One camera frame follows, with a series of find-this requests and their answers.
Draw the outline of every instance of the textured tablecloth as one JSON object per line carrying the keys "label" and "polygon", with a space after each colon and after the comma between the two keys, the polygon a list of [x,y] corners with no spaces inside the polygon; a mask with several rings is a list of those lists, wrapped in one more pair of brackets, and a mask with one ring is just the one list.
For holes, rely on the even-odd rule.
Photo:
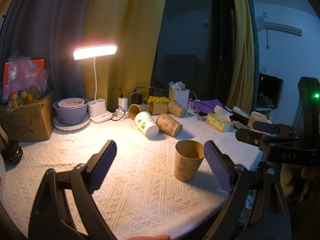
{"label": "textured tablecloth", "polygon": [[[118,240],[159,234],[177,239],[185,235],[221,208],[226,193],[219,189],[206,160],[190,182],[173,176],[176,142],[213,140],[222,153],[247,169],[260,161],[262,152],[238,142],[234,133],[213,130],[195,116],[176,119],[183,124],[177,138],[159,133],[149,140],[132,120],[126,119],[90,122],[77,132],[54,129],[48,141],[23,144],[21,162],[9,168],[6,175],[3,206],[27,235],[33,200],[44,172],[48,168],[71,170],[78,163],[86,163],[112,139],[117,144],[117,156],[93,199]],[[69,190],[67,198],[77,229],[85,233]]]}

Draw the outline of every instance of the human hand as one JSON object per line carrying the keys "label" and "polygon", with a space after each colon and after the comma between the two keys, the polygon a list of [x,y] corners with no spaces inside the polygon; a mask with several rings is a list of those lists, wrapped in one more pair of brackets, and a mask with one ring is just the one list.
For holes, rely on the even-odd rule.
{"label": "human hand", "polygon": [[129,240],[171,240],[170,236],[134,237]]}

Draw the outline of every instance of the white plastic basket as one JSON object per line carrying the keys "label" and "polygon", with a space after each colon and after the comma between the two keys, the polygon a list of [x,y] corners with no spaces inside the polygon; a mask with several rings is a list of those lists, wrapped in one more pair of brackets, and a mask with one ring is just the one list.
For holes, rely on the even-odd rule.
{"label": "white plastic basket", "polygon": [[185,109],[187,109],[189,93],[190,93],[190,90],[188,89],[176,91],[169,88],[169,99],[176,100],[180,105],[182,105]]}

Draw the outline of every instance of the purple bowl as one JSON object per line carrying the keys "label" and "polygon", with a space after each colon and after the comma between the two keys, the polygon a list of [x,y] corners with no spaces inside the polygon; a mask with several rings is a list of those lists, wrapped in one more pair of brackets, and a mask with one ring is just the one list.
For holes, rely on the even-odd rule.
{"label": "purple bowl", "polygon": [[61,122],[64,124],[77,124],[84,119],[88,108],[88,99],[84,98],[84,105],[72,108],[58,107],[59,101],[53,103],[53,108],[56,110],[58,118]]}

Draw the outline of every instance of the plastic bag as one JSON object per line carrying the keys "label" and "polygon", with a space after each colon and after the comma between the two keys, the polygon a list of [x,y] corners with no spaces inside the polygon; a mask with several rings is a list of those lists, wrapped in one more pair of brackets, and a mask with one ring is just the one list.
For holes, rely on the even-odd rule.
{"label": "plastic bag", "polygon": [[29,57],[15,52],[9,58],[7,112],[43,97],[47,92],[47,79],[46,70],[37,68]]}

